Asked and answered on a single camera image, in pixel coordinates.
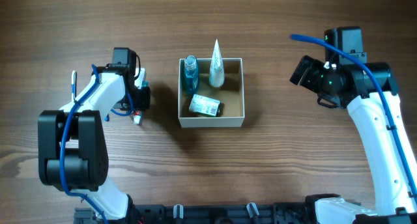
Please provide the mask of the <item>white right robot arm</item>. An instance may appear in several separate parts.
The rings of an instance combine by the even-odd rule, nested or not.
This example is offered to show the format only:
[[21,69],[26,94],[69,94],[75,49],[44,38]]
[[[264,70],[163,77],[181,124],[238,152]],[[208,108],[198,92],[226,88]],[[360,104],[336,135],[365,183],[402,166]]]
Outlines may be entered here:
[[298,34],[290,37],[325,49],[324,61],[303,56],[290,81],[314,92],[319,105],[348,111],[362,140],[375,192],[373,209],[336,194],[307,196],[304,220],[415,223],[416,159],[390,65],[368,62],[358,26],[326,30],[322,39]]

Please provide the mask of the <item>green white soap box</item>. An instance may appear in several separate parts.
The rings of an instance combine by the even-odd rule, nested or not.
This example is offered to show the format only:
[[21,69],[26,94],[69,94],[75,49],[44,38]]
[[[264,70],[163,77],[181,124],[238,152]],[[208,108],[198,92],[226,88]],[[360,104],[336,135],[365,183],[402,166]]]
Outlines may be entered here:
[[206,117],[219,117],[221,101],[194,94],[188,108],[189,112]]

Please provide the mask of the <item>blue white toothbrush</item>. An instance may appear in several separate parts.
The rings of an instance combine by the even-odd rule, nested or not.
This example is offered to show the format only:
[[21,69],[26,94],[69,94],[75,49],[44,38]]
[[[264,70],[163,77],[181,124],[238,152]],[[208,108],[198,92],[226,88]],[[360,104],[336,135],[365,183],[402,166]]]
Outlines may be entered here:
[[72,88],[72,101],[76,101],[76,87],[77,87],[77,72],[75,70],[72,71],[71,75],[71,88]]

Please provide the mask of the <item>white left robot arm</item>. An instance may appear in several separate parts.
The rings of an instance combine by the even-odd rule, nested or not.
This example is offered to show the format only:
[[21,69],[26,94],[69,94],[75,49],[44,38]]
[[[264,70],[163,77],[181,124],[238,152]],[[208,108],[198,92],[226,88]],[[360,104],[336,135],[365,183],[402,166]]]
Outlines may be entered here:
[[46,186],[78,197],[88,208],[76,210],[75,223],[141,223],[132,198],[108,175],[103,123],[109,114],[141,124],[151,105],[151,89],[139,55],[114,48],[110,63],[92,66],[91,80],[77,91],[71,76],[71,101],[38,118],[38,174]]

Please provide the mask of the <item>Colgate toothpaste tube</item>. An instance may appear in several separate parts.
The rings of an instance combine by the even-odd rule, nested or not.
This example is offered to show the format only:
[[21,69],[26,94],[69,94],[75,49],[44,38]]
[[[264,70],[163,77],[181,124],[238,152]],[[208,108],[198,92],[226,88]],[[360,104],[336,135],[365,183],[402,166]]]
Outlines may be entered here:
[[151,89],[148,81],[143,81],[141,88],[138,90],[137,98],[139,99],[136,103],[137,108],[134,111],[134,124],[141,125],[143,112],[149,109],[151,101]]

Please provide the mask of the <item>blue Listerine mouthwash bottle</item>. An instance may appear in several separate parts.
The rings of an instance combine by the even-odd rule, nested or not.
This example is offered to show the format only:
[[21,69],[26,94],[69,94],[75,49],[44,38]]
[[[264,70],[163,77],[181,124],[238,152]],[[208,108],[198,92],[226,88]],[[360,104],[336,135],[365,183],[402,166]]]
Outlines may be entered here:
[[189,55],[184,59],[184,86],[187,93],[193,96],[199,88],[199,67],[197,58]]

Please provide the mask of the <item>white Pantene tube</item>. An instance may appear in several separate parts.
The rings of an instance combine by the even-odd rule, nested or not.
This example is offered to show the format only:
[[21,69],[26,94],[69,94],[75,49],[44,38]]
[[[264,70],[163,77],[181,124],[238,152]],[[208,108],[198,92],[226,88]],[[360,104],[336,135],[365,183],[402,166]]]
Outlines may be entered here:
[[210,62],[209,84],[214,88],[220,88],[225,81],[223,59],[218,40],[215,41],[212,59]]

